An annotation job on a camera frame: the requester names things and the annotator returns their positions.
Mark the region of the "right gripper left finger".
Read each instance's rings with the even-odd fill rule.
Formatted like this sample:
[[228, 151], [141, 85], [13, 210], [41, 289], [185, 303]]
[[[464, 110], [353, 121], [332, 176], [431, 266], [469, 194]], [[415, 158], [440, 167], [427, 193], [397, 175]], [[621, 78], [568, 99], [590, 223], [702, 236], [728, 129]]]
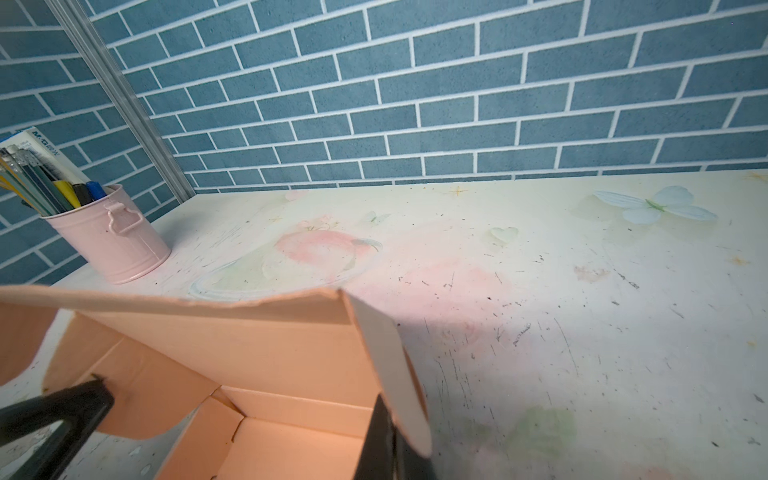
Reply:
[[353, 476], [354, 480], [395, 478], [395, 431], [389, 411], [378, 396]]

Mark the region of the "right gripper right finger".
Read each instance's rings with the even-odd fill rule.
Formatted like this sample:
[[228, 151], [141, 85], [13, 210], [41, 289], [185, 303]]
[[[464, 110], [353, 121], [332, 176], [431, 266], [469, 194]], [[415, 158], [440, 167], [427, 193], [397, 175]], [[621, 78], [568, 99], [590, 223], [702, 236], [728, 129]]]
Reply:
[[437, 480], [430, 458], [416, 453], [401, 434], [394, 440], [394, 478], [396, 480]]

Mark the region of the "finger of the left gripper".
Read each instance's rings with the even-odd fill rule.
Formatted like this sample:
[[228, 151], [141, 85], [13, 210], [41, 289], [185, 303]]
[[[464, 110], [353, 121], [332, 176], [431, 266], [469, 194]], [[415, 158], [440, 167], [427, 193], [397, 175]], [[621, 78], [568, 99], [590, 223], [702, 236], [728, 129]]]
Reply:
[[104, 379], [25, 400], [1, 410], [1, 445], [44, 427], [52, 434], [11, 475], [13, 479], [59, 478], [115, 404]]

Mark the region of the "pink paper box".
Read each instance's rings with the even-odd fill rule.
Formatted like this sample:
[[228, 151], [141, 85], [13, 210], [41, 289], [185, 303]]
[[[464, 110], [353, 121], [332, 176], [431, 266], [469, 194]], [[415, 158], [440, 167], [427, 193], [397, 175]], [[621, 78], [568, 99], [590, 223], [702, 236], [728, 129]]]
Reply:
[[395, 323], [344, 291], [221, 303], [5, 286], [3, 383], [62, 310], [72, 317], [40, 396], [101, 377], [115, 404], [94, 433], [144, 440], [183, 424], [163, 479], [353, 479], [378, 396], [395, 435], [431, 459]]

